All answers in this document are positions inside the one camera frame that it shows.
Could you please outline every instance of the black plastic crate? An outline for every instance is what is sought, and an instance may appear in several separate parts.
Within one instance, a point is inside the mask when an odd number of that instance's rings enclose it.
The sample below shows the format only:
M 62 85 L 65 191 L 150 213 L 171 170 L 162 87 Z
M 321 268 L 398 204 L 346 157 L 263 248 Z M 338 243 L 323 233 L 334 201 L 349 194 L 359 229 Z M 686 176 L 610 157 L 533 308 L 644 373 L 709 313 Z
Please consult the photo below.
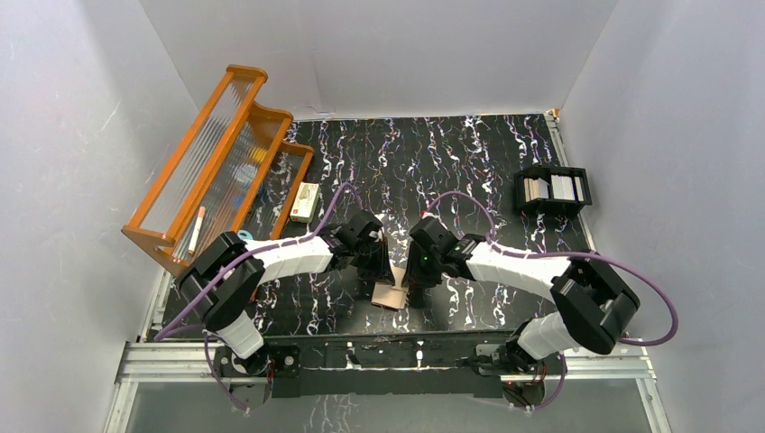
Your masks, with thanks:
M 526 201 L 526 187 L 523 184 L 524 178 L 543 179 L 552 185 L 551 176 L 569 176 L 571 178 L 582 178 L 582 190 L 585 193 L 584 201 L 564 200 L 561 198 L 535 198 Z M 518 171 L 513 176 L 515 188 L 515 210 L 517 212 L 540 212 L 546 215 L 575 217 L 585 205 L 593 204 L 593 197 L 590 194 L 590 184 L 587 181 L 587 170 L 574 167 L 547 167 L 534 165 L 525 170 Z

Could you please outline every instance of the transparent panel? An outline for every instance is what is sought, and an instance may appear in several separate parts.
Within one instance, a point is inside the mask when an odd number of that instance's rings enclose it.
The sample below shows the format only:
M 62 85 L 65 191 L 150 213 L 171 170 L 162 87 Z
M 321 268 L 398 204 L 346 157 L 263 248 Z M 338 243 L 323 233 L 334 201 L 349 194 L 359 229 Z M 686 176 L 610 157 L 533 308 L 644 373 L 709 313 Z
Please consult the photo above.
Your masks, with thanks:
M 210 154 L 215 150 L 223 133 L 234 118 L 234 114 L 247 92 L 253 87 L 252 81 L 233 79 L 226 91 L 218 100 L 210 116 L 199 128 L 199 132 L 191 140 L 186 154 L 181 158 L 178 167 L 168 179 L 167 185 L 157 197 L 154 206 L 149 209 L 146 219 L 141 223 L 142 228 L 165 233 L 172 220 L 180 211 L 180 207 L 191 188 L 199 177 L 199 173 L 207 164 Z M 166 161 L 158 161 L 159 171 Z
M 262 404 L 263 393 L 262 386 L 235 391 L 249 400 L 245 417 L 231 411 L 215 383 L 141 383 L 127 431 L 650 432 L 633 379 L 567 381 L 556 401 L 530 416 L 504 400 L 461 394 L 321 395 Z
M 279 152 L 263 180 L 263 190 L 253 201 L 242 229 L 253 239 L 268 240 L 284 206 L 292 184 L 298 178 L 303 156 Z
M 281 119 L 257 119 L 245 122 L 234 145 L 223 161 L 210 188 L 202 198 L 201 206 L 206 214 L 199 232 L 196 250 L 203 250 L 216 236 L 229 230 L 239 208 L 244 203 L 244 196 L 253 184 L 255 176 L 261 169 L 261 163 L 279 131 Z M 186 232 L 176 244 L 173 251 L 175 257 L 190 260 L 189 241 L 194 230 L 194 218 L 186 228 Z

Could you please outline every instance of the cardboard piece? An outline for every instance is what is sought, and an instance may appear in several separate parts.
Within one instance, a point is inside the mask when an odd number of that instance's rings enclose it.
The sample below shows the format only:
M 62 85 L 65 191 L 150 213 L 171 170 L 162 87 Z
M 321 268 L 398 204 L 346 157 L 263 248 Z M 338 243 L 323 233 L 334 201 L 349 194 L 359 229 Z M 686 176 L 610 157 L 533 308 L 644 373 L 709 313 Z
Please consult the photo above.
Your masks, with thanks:
M 389 309 L 403 309 L 406 307 L 406 298 L 409 294 L 409 288 L 402 286 L 405 269 L 391 267 L 396 284 L 391 285 L 384 282 L 374 284 L 372 292 L 372 303 Z

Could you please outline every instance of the black marble table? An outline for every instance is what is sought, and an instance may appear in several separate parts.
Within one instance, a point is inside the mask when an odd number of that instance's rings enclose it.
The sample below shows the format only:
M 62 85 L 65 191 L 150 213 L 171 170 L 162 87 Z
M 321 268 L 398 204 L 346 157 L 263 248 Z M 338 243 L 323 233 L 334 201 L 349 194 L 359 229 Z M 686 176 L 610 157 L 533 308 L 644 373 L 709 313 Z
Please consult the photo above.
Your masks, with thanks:
M 300 122 L 288 139 L 317 151 L 305 179 L 321 187 L 320 210 L 310 226 L 324 215 L 336 188 L 351 182 L 364 206 L 385 224 L 395 266 L 406 267 L 407 233 L 427 203 L 455 189 L 487 206 L 501 244 L 536 252 L 586 247 L 578 219 L 512 212 L 512 174 L 535 162 L 558 165 L 542 115 Z M 268 193 L 253 204 L 247 223 L 256 237 L 265 238 L 278 215 L 278 206 L 272 204 L 283 201 L 289 176 L 297 169 L 294 162 L 281 157 L 267 176 Z M 345 194 L 333 221 L 345 221 L 355 211 L 351 195 Z M 463 198 L 443 200 L 438 213 L 458 235 L 484 234 L 489 228 L 485 216 Z M 288 223 L 283 235 L 304 235 L 308 229 Z M 422 309 L 383 309 L 372 305 L 371 297 L 372 288 L 349 268 L 264 284 L 248 311 L 265 335 L 287 336 L 513 329 L 553 310 L 549 302 L 511 286 L 450 278 L 425 293 L 427 306 Z M 163 324 L 183 304 L 172 292 Z M 188 323 L 196 320 L 189 318 Z

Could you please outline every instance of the white wall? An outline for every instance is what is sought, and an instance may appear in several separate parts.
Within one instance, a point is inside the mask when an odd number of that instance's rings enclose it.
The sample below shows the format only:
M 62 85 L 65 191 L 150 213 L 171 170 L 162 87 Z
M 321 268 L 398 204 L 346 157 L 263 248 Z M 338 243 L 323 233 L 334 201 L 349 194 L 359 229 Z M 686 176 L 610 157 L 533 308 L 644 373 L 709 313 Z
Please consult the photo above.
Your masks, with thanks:
M 621 1 L 561 114 L 602 252 L 666 286 L 650 350 L 675 431 L 762 431 L 765 4 Z M 636 330 L 666 309 L 641 288 Z
M 0 5 L 2 431 L 100 431 L 158 266 L 119 232 L 196 108 L 137 0 Z
M 229 63 L 296 118 L 560 107 L 616 0 L 141 0 L 198 106 Z

